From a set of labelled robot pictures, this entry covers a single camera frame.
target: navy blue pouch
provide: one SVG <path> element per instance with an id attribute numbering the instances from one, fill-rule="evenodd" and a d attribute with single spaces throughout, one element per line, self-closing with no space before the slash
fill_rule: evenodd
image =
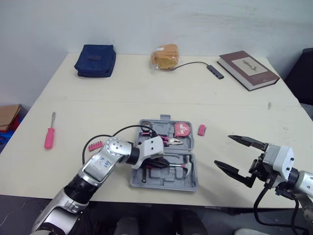
<path id="1" fill-rule="evenodd" d="M 84 45 L 74 67 L 81 77 L 110 77 L 115 58 L 113 45 Z"/>

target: hammer head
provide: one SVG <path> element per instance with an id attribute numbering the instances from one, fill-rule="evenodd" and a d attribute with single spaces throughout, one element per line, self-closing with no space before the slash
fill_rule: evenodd
<path id="1" fill-rule="evenodd" d="M 183 165 L 184 169 L 187 169 L 187 173 L 185 178 L 190 174 L 191 170 L 192 170 L 192 163 L 190 162 L 190 155 L 186 156 L 186 163 Z"/>

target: gray tool case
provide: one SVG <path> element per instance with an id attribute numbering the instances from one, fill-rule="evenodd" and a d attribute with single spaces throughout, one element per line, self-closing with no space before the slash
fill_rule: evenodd
<path id="1" fill-rule="evenodd" d="M 168 138 L 177 138 L 183 141 L 180 145 L 169 145 L 164 147 L 164 158 L 171 164 L 184 164 L 187 155 L 190 156 L 192 163 L 192 170 L 190 174 L 185 177 L 186 170 L 179 167 L 167 167 L 162 169 L 147 169 L 146 182 L 142 183 L 142 168 L 133 169 L 131 175 L 131 186 L 140 188 L 160 188 L 181 191 L 196 191 L 198 189 L 198 177 L 195 155 L 190 151 L 194 146 L 194 139 L 192 135 L 192 126 L 187 121 L 171 121 L 170 115 L 161 115 L 160 120 L 141 120 L 142 125 L 148 121 L 152 124 L 152 128 L 160 135 L 167 135 Z M 185 122 L 190 126 L 190 134 L 186 137 L 174 136 L 174 124 L 176 122 Z M 149 136 L 141 136 L 143 131 L 138 129 L 136 144 L 149 139 Z"/>

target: book cover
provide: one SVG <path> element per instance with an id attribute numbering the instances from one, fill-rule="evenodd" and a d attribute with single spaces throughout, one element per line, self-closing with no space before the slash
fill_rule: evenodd
<path id="1" fill-rule="evenodd" d="M 245 51 L 238 51 L 234 53 L 220 55 L 220 58 L 224 60 L 224 63 L 227 63 L 231 68 L 233 68 L 240 76 L 246 79 L 253 87 L 257 86 L 258 88 L 263 83 L 274 84 L 279 76 L 270 71 L 267 67 L 262 65 L 252 56 L 250 56 Z M 238 79 L 237 74 L 234 75 L 229 71 L 235 78 Z"/>

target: white wall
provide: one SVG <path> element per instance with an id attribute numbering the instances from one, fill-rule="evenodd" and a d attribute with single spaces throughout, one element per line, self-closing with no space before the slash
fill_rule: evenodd
<path id="1" fill-rule="evenodd" d="M 163 43 L 183 55 L 244 49 L 285 77 L 313 47 L 313 1 L 1 0 L 0 104 L 31 106 L 67 52 L 110 43 L 131 54 Z"/>

